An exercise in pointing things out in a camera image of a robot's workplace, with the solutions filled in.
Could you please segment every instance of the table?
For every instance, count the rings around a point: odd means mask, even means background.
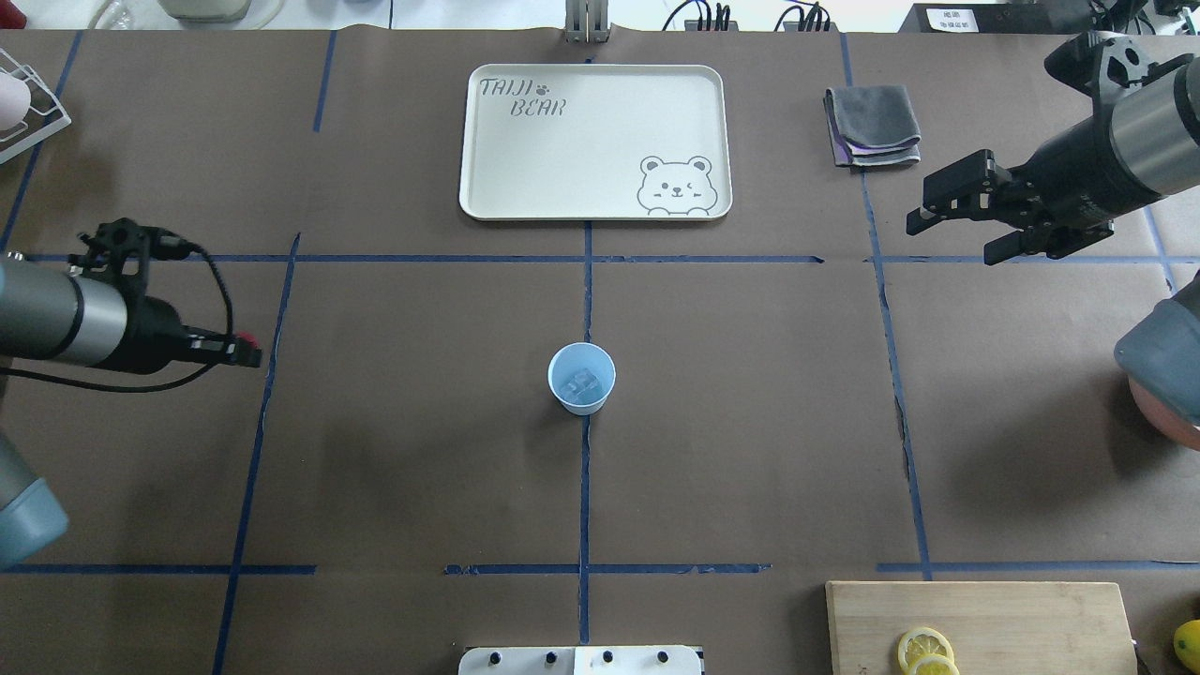
[[[1052,264],[984,267],[1000,225],[902,233],[926,173],[1088,113],[1040,68],[1061,40],[0,34],[74,118],[0,166],[4,244],[58,265],[98,222],[168,227],[270,356],[146,396],[7,383],[0,424],[72,526],[0,575],[0,670],[433,675],[590,641],[828,673],[824,581],[924,578],[1117,581],[1178,673],[1200,454],[1140,419],[1111,350],[1200,269],[1200,195]],[[588,60],[721,73],[728,216],[460,211],[470,71]],[[833,166],[821,96],[851,80],[908,86],[920,165]],[[162,263],[150,288],[216,327],[210,285]],[[581,339],[618,369],[592,419],[545,390]]]

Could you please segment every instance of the metal bracket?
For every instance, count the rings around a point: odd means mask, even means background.
[[[568,42],[608,42],[608,0],[566,0]]]
[[[684,645],[475,647],[458,675],[704,675],[703,650]]]

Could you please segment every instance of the gray cloth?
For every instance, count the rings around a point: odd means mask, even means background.
[[[826,90],[826,118],[838,166],[882,166],[920,160],[920,129],[904,85]]]

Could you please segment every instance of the white dish rack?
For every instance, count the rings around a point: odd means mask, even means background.
[[[71,124],[71,115],[34,68],[17,62],[2,48],[0,68],[28,84],[31,95],[25,119],[12,129],[0,131],[0,163],[4,163],[66,129]]]

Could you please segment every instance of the lemon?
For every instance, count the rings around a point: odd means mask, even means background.
[[[1175,629],[1175,656],[1200,675],[1200,621],[1188,621]]]
[[[1196,646],[1200,646],[1200,640],[1196,641]],[[896,661],[900,662],[901,673],[908,673],[908,669],[917,661],[929,655],[944,657],[950,662],[950,665],[954,664],[954,650],[950,647],[950,641],[946,639],[946,635],[928,626],[908,631],[900,638],[900,644],[896,645]],[[929,673],[922,673],[922,675],[938,675],[940,673],[940,670],[930,670]]]
[[[959,675],[959,667],[940,653],[925,655],[905,670],[906,675]]]

